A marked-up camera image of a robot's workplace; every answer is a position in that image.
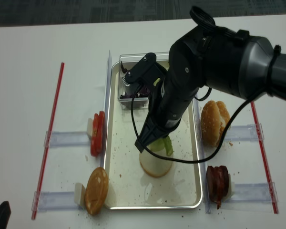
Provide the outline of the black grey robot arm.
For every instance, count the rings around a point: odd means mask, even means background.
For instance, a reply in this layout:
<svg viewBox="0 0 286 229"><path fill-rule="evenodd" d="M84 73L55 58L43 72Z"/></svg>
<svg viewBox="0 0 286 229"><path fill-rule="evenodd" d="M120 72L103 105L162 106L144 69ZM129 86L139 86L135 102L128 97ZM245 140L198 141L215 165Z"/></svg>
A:
<svg viewBox="0 0 286 229"><path fill-rule="evenodd" d="M286 101L286 54L267 38L244 30L229 38L195 27L171 46L169 69L150 52L130 72L151 92L149 112L135 141L139 151L177 128L201 87L245 100L267 93Z"/></svg>

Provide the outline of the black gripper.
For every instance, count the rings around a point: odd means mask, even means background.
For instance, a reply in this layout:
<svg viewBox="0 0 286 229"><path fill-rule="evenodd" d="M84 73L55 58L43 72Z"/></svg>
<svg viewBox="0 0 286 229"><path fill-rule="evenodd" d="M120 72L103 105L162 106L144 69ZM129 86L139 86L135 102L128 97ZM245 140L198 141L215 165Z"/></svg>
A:
<svg viewBox="0 0 286 229"><path fill-rule="evenodd" d="M150 97L148 115L135 141L139 152L159 138L168 136L178 127L184 112L199 90L198 83L196 74L174 74L169 71L156 84Z"/></svg>

